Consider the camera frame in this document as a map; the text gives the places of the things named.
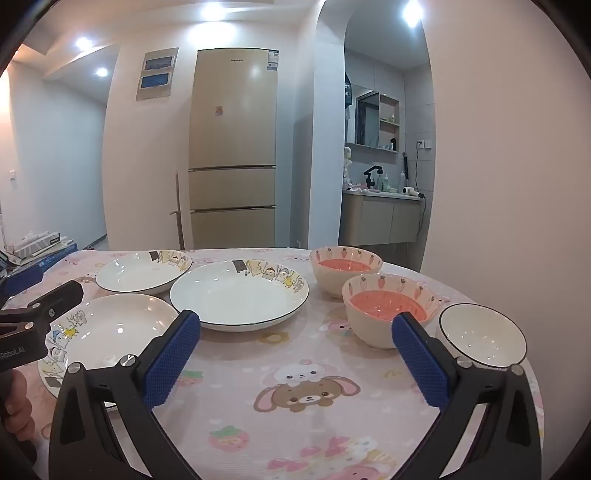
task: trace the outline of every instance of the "white plate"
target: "white plate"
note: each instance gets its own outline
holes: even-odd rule
[[[102,267],[96,283],[117,293],[154,295],[168,290],[191,267],[191,257],[178,250],[136,252]]]
[[[41,380],[57,398],[72,362],[86,369],[112,367],[128,353],[139,355],[177,315],[164,300],[137,293],[85,302],[51,324],[49,353],[37,363]]]
[[[178,310],[192,310],[204,327],[251,332],[287,320],[310,294],[298,272],[262,260],[217,262],[184,275],[170,290]]]

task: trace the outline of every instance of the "black faucet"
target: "black faucet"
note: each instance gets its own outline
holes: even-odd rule
[[[374,165],[373,167],[371,167],[369,170],[365,170],[363,172],[363,175],[367,175],[367,179],[365,180],[365,184],[367,185],[367,187],[370,189],[371,187],[375,186],[375,182],[371,179],[371,173],[374,170],[378,170],[378,175],[384,173],[384,171],[382,170],[382,167],[380,167],[379,165]]]

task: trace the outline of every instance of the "refrigerator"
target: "refrigerator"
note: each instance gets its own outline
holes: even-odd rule
[[[195,248],[275,246],[279,52],[199,50],[189,135]]]

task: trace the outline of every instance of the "orange liquid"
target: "orange liquid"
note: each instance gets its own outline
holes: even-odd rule
[[[364,291],[354,295],[351,303],[362,312],[391,322],[396,315],[410,312],[418,322],[427,320],[427,313],[416,301],[393,291]]]
[[[345,270],[347,272],[367,272],[371,270],[366,264],[354,260],[343,260],[341,258],[331,258],[320,262],[323,267],[334,268],[335,270]]]

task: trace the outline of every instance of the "strawberry print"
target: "strawberry print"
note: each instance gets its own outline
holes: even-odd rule
[[[239,452],[250,442],[250,435],[232,425],[209,433],[209,445],[228,453]]]
[[[191,372],[190,370],[183,370],[177,380],[179,387],[189,387],[197,385],[203,381],[203,372]]]

